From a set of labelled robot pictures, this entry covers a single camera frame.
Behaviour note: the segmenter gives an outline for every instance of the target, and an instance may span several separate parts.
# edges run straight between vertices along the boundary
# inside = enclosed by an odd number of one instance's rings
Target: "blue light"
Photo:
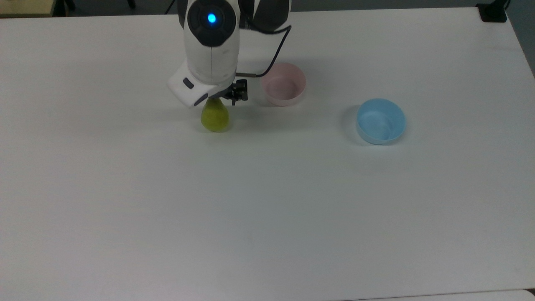
[[[208,14],[208,22],[215,23],[216,22],[216,15],[213,14],[213,13]]]

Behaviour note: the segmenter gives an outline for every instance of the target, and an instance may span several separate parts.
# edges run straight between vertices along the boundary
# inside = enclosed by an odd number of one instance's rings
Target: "table surface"
[[[535,80],[511,24],[475,8],[289,22],[279,60],[305,72],[303,102],[267,106],[251,80],[209,133],[166,87],[178,17],[0,20],[0,299],[535,287]],[[280,38],[244,32],[239,71]],[[393,145],[356,134],[375,97],[406,114]]]
[[[51,17],[56,0],[0,0],[0,18]]]
[[[437,296],[402,297],[379,299],[391,301],[535,301],[535,296],[526,290],[477,292]]]

